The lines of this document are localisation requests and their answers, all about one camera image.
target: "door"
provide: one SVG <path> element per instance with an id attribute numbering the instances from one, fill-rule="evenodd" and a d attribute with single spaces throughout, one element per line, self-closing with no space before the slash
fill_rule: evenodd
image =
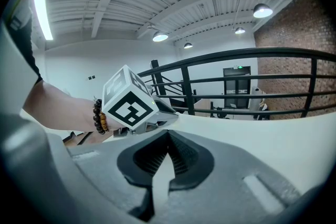
<path id="1" fill-rule="evenodd" d="M 223 74 L 225 77 L 250 75 L 251 67 L 224 68 Z M 224 81 L 224 94 L 250 94 L 251 80 L 227 80 Z M 225 108 L 247 109 L 249 99 L 224 99 Z"/>

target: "black railing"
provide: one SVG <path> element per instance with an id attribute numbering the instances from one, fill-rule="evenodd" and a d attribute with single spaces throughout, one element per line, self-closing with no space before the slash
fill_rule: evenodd
<path id="1" fill-rule="evenodd" d="M 244 58 L 262 58 L 262 57 L 294 57 L 294 58 L 308 58 L 311 59 L 311 72 L 310 74 L 260 74 L 260 75 L 244 75 L 244 76 L 227 76 L 219 78 L 206 78 L 190 80 L 188 67 L 201 65 L 204 63 L 218 62 L 233 59 L 244 59 Z M 184 90 L 183 95 L 157 95 L 158 97 L 164 98 L 184 98 L 186 100 L 188 108 L 176 108 L 180 111 L 188 111 L 190 115 L 195 115 L 195 112 L 203 113 L 224 113 L 224 114 L 234 114 L 234 115 L 278 115 L 278 114 L 292 114 L 301 113 L 301 117 L 307 116 L 309 111 L 323 110 L 328 108 L 336 107 L 335 104 L 310 107 L 313 96 L 317 95 L 327 95 L 336 94 L 336 91 L 325 91 L 325 92 L 314 92 L 316 79 L 336 79 L 334 75 L 318 75 L 317 74 L 317 60 L 325 60 L 336 62 L 336 55 L 329 54 L 327 52 L 299 49 L 299 48 L 281 48 L 281 47 L 266 47 L 266 48 L 250 48 L 250 49 L 238 49 L 229 50 L 223 52 L 216 52 L 214 54 L 207 54 L 198 57 L 188 58 L 182 61 L 170 63 L 168 65 L 156 67 L 144 72 L 139 73 L 141 77 L 154 74 L 167 72 L 175 69 L 181 69 L 183 81 L 170 81 L 165 83 L 153 83 L 154 87 L 171 86 L 177 85 L 182 87 Z M 230 94 L 230 95 L 193 95 L 191 84 L 192 83 L 204 83 L 204 82 L 214 82 L 214 81 L 227 81 L 227 80 L 250 80 L 250 79 L 293 79 L 293 78 L 306 78 L 310 79 L 308 92 L 301 93 L 279 93 L 279 94 Z M 304 108 L 295 110 L 284 110 L 284 111 L 234 111 L 234 110 L 205 110 L 205 109 L 195 109 L 194 99 L 253 99 L 253 98 L 291 98 L 291 97 L 307 97 Z"/>
<path id="2" fill-rule="evenodd" d="M 166 80 L 168 82 L 172 82 L 172 80 L 170 80 L 170 79 L 168 79 L 168 78 L 166 78 L 166 77 L 164 77 L 162 75 L 161 75 L 161 77 L 162 77 L 162 79 L 164 79 L 164 80 Z M 155 77 L 152 75 L 152 79 L 145 81 L 145 83 L 148 83 L 148 82 L 152 82 L 153 84 L 155 84 Z M 164 90 L 168 91 L 168 92 L 175 93 L 177 95 L 183 95 L 182 86 L 181 85 L 177 85 L 177 86 L 180 87 L 180 89 L 176 88 L 174 86 L 171 86 L 171 85 L 167 85 L 167 86 L 164 86 Z M 158 91 L 157 91 L 157 87 L 156 86 L 154 87 L 154 91 L 156 92 L 156 95 L 158 95 Z"/>

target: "beaded bracelet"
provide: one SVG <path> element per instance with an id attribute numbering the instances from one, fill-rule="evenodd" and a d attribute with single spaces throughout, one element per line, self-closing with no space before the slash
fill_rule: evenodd
<path id="1" fill-rule="evenodd" d="M 107 127 L 107 122 L 106 122 L 106 115 L 101 112 L 101 99 L 96 99 L 94 102 L 94 107 L 93 107 L 93 120 L 95 127 L 101 135 L 104 133 L 108 133 L 109 129 Z"/>

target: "red brick wall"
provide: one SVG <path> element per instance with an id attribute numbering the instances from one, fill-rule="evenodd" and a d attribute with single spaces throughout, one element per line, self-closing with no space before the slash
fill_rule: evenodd
<path id="1" fill-rule="evenodd" d="M 336 28 L 319 0 L 293 0 L 254 33 L 257 47 L 290 47 L 336 54 Z M 310 73 L 310 59 L 259 58 L 259 74 Z M 318 60 L 318 74 L 336 74 L 336 64 Z M 308 92 L 309 79 L 259 80 L 266 93 Z M 317 79 L 315 91 L 336 90 L 336 79 Z M 304 98 L 268 99 L 270 110 L 303 108 Z M 311 106 L 336 103 L 336 94 L 313 97 Z M 336 111 L 336 108 L 309 112 L 308 116 Z M 300 114 L 276 115 L 272 119 L 299 118 Z"/>

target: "human arm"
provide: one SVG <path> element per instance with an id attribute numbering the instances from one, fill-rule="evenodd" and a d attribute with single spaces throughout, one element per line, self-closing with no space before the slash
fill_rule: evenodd
<path id="1" fill-rule="evenodd" d="M 57 130 L 90 132 L 96 127 L 93 120 L 93 101 L 73 98 L 41 80 L 31 90 L 23 109 L 43 126 Z M 124 127 L 107 118 L 109 129 Z"/>

